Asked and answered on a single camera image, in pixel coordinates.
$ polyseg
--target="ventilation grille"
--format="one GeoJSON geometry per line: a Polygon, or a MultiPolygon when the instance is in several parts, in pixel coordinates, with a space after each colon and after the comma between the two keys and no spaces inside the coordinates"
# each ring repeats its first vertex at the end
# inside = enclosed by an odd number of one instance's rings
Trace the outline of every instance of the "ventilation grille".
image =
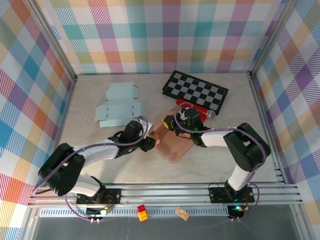
{"type": "MultiPolygon", "coordinates": [[[[226,216],[228,208],[226,206],[184,206],[190,216],[226,216]]],[[[176,207],[148,207],[146,213],[148,217],[170,217],[176,216],[176,207]]],[[[84,215],[85,208],[76,210],[78,214],[84,215]]],[[[114,207],[108,214],[111,217],[138,217],[136,207],[114,207]]],[[[39,217],[76,217],[67,207],[43,207],[39,217]]]]}

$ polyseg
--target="white table surface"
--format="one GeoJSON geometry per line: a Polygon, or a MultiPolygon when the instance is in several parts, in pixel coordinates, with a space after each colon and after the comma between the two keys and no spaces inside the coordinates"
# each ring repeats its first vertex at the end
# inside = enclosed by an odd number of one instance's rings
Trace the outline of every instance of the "white table surface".
{"type": "MultiPolygon", "coordinates": [[[[205,126],[222,128],[249,123],[266,139],[246,73],[194,73],[195,77],[229,89],[218,116],[205,126]]],[[[147,119],[155,123],[176,100],[162,94],[170,74],[83,75],[78,78],[60,143],[85,146],[102,142],[124,127],[100,128],[95,122],[96,107],[105,99],[109,83],[135,82],[139,98],[147,106],[147,119]]],[[[193,146],[176,163],[163,158],[154,148],[136,150],[122,157],[93,163],[81,174],[95,176],[103,183],[208,183],[225,182],[235,168],[235,160],[226,147],[193,146]]],[[[269,156],[252,182],[276,182],[269,156]]]]}

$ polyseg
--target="gray floor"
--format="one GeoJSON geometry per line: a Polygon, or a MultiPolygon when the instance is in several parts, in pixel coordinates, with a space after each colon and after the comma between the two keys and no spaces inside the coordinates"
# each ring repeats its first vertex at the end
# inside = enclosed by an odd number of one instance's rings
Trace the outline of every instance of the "gray floor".
{"type": "Polygon", "coordinates": [[[75,217],[42,217],[35,240],[295,240],[298,232],[287,205],[260,205],[243,222],[226,217],[198,216],[188,221],[177,217],[113,217],[90,224],[75,217]]]}

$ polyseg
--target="black and white checkerboard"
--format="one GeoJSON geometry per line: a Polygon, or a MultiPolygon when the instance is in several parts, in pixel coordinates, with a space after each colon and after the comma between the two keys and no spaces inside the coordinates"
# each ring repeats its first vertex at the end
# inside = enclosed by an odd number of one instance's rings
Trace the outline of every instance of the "black and white checkerboard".
{"type": "Polygon", "coordinates": [[[185,99],[206,109],[214,110],[216,115],[219,114],[227,93],[227,88],[180,71],[174,71],[162,88],[162,94],[174,99],[185,99]]]}

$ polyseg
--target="colorful plaid wall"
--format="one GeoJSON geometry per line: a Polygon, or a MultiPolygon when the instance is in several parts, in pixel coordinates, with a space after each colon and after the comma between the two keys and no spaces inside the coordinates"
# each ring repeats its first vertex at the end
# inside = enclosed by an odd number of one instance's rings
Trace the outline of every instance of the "colorful plaid wall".
{"type": "Polygon", "coordinates": [[[71,85],[23,0],[0,0],[0,240],[18,237],[71,85]]]}
{"type": "Polygon", "coordinates": [[[300,0],[258,73],[271,130],[320,239],[320,0],[300,0]]]}
{"type": "Polygon", "coordinates": [[[285,2],[38,0],[80,74],[247,72],[285,2]]]}

